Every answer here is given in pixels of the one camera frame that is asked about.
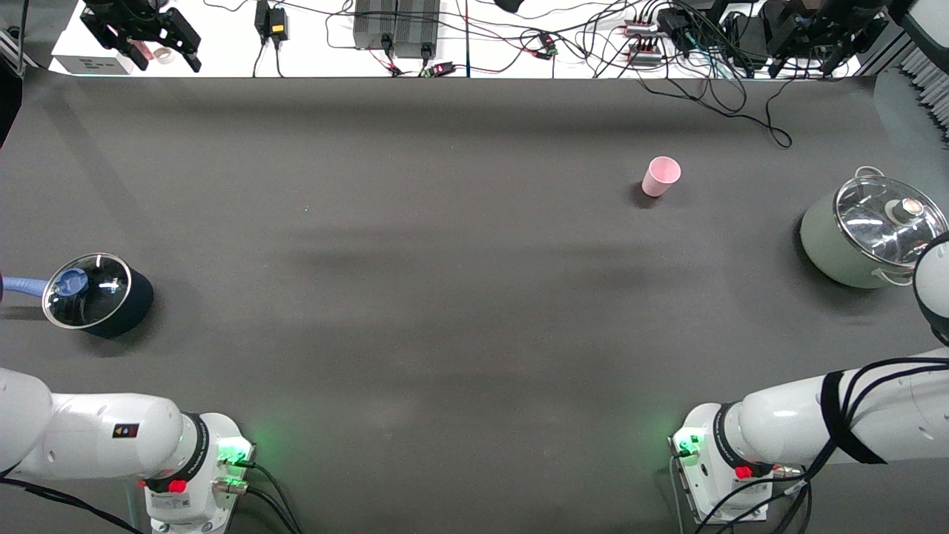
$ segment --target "gray power supply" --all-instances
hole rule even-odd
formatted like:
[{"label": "gray power supply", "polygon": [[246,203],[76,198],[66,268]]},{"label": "gray power supply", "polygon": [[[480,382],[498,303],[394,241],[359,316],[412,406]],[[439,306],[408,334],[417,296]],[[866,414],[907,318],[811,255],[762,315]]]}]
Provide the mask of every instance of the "gray power supply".
[{"label": "gray power supply", "polygon": [[421,58],[425,49],[434,58],[438,44],[439,0],[399,0],[396,16],[395,55]]},{"label": "gray power supply", "polygon": [[396,0],[356,0],[353,41],[356,48],[383,49],[382,37],[395,42]]}]

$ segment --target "gray tabletop surface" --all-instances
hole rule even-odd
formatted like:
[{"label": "gray tabletop surface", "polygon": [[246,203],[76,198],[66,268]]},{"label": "gray tabletop surface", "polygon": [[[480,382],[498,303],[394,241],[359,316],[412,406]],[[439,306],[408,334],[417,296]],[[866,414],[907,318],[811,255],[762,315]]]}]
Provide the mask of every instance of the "gray tabletop surface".
[{"label": "gray tabletop surface", "polygon": [[[0,365],[229,414],[309,534],[673,533],[665,438],[693,406],[937,346],[910,291],[835,285],[794,240],[859,165],[913,181],[871,91],[788,86],[784,151],[629,81],[31,73],[0,268],[107,251],[157,299],[105,341],[7,296]],[[662,154],[682,178],[648,200]],[[828,467],[809,532],[942,531],[946,467]],[[122,483],[56,487],[127,515]],[[5,534],[118,532],[0,496]],[[233,534],[278,531],[240,503]]]}]

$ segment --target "red button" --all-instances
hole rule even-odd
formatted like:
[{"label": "red button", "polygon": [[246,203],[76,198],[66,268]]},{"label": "red button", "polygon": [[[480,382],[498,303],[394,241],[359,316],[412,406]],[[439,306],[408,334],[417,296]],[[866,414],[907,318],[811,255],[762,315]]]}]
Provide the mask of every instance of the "red button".
[{"label": "red button", "polygon": [[168,491],[172,493],[184,493],[188,483],[183,480],[173,480],[168,483]]}]

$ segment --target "cooking pot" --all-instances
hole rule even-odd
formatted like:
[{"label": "cooking pot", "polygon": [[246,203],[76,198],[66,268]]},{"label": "cooking pot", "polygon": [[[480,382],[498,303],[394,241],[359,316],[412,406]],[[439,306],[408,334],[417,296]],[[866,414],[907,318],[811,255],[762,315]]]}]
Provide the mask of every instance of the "cooking pot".
[{"label": "cooking pot", "polygon": [[101,337],[124,334],[148,313],[152,284],[117,256],[88,254],[68,262],[43,290],[43,313],[56,326]]},{"label": "cooking pot", "polygon": [[863,166],[808,209],[801,243],[814,265],[842,284],[908,286],[920,254],[946,229],[945,216],[923,193]]}]

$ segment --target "pot handle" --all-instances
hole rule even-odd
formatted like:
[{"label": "pot handle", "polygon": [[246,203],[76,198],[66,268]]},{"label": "pot handle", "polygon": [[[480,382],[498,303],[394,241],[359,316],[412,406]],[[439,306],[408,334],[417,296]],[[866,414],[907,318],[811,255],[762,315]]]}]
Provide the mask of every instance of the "pot handle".
[{"label": "pot handle", "polygon": [[883,269],[877,269],[876,271],[873,271],[871,274],[874,275],[874,276],[876,276],[876,277],[882,278],[884,281],[889,282],[889,283],[891,283],[891,284],[893,284],[893,285],[895,285],[895,286],[906,287],[906,286],[911,286],[911,285],[913,285],[913,275],[912,275],[912,273],[906,275],[906,278],[905,278],[905,279],[899,277],[899,275],[897,275],[897,278],[896,278],[896,279],[891,278],[890,275],[891,275],[892,273],[887,273],[887,272],[884,271]]},{"label": "pot handle", "polygon": [[862,176],[883,176],[884,173],[882,170],[877,167],[871,167],[870,165],[863,165],[857,167],[857,171],[853,173],[853,178],[860,178]]}]

